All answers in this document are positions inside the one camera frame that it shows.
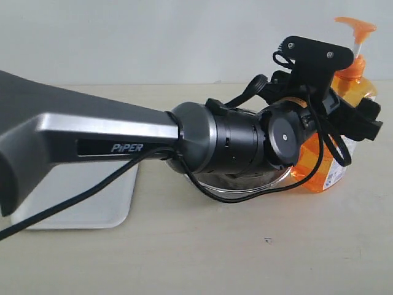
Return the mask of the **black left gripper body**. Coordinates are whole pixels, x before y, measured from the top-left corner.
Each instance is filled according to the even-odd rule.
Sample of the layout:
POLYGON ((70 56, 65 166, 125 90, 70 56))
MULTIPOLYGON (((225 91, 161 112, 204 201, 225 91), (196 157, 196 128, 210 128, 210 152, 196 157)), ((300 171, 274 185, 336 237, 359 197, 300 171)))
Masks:
POLYGON ((293 85, 290 84, 291 73, 277 70, 271 80, 263 88, 263 99, 273 104, 286 97, 299 98, 306 101, 309 95, 311 106, 335 129, 349 129, 353 122, 353 107, 333 88, 317 88, 305 83, 302 77, 293 85))

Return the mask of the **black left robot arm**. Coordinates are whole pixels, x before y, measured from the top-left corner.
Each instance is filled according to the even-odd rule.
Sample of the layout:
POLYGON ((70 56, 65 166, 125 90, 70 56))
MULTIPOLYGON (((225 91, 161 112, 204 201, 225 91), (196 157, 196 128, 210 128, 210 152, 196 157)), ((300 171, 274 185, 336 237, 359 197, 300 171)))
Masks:
POLYGON ((373 140, 380 105, 351 106, 326 84, 276 71, 222 103, 158 111, 1 73, 1 214, 9 216, 60 164, 167 160, 192 174, 257 175, 294 166, 313 135, 351 163, 344 137, 373 140))

